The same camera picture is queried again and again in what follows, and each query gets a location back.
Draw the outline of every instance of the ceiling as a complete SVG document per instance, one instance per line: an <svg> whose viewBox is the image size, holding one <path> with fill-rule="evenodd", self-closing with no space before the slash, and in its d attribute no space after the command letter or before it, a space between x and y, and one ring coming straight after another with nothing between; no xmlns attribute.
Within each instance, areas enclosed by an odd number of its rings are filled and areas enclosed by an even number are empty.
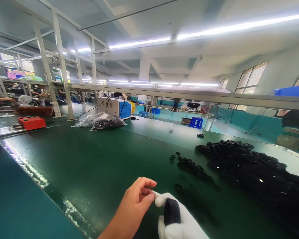
<svg viewBox="0 0 299 239"><path fill-rule="evenodd" d="M47 0L81 26L120 14L149 8L169 0ZM41 32L53 29L52 13L39 0L0 0L0 46L8 47L35 36L32 18L38 14ZM299 13L299 0L178 0L87 30L107 46L144 39ZM91 47L90 38L59 17L63 46ZM54 34L44 37L45 48L56 51ZM299 45L299 24L286 23L256 31L218 35L138 49L97 54L97 68L117 78L139 79L140 59L150 62L150 79L218 82L237 73L237 67L262 54L275 54ZM97 49L104 46L97 43ZM36 42L15 49L38 55Z"/></svg>

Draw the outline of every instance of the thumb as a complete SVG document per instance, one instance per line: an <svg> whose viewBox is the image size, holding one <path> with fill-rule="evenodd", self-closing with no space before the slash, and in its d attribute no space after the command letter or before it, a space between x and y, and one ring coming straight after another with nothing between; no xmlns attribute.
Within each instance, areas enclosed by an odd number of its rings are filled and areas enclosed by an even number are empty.
<svg viewBox="0 0 299 239"><path fill-rule="evenodd" d="M145 212L150 208L155 196L153 194L147 194L142 201L138 204L140 210L145 214Z"/></svg>

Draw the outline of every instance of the gloved hand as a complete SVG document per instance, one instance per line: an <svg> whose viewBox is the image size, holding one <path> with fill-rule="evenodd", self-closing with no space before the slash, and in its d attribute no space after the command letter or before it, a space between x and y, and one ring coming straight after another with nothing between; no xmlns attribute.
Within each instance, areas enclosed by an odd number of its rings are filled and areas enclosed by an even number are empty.
<svg viewBox="0 0 299 239"><path fill-rule="evenodd" d="M181 223L173 223L165 226L164 216L160 216L158 219L158 234L160 239L209 239L185 206L172 194L164 193L159 195L155 200L155 205L157 207L165 206L167 198L178 202Z"/></svg>

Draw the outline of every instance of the red control box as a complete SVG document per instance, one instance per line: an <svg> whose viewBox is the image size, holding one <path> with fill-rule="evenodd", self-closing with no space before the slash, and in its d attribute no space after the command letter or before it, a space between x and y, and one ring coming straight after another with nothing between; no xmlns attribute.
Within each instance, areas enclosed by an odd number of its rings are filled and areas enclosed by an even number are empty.
<svg viewBox="0 0 299 239"><path fill-rule="evenodd" d="M23 125L26 130L33 130L46 127L46 122L39 116L27 116L17 118L18 122Z"/></svg>

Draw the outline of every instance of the green conveyor belt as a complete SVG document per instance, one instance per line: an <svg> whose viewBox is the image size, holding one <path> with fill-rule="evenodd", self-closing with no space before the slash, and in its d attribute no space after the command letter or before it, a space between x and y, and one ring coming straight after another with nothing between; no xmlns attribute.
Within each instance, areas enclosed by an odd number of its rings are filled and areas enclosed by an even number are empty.
<svg viewBox="0 0 299 239"><path fill-rule="evenodd" d="M76 112L82 111L80 107L75 104ZM0 118L0 122L13 120L15 117ZM240 140L255 145L255 151L278 158L288 165L289 172L299 175L296 155L275 145L156 120L140 118L126 123L127 126L114 130L89 132L89 128L71 127L75 122L54 122L50 126L60 126L3 139L1 144L33 177L46 183L42 184L44 191L67 215L75 215L74 221L89 236L96 236L105 228L124 191L137 177L145 176L157 181L155 190L160 193L177 195L175 183L183 187L193 184L201 197L214 200L212 213L221 227L215 227L208 219L201 225L211 239L292 238L256 199L231 188L207 168L208 160L194 149L208 141ZM205 138L197 138L198 133L205 134ZM176 151L205 168L221 192L181 171L176 163L171 164L169 157ZM184 181L179 179L180 174L185 176ZM163 209L152 205L136 238L158 238L160 215Z"/></svg>

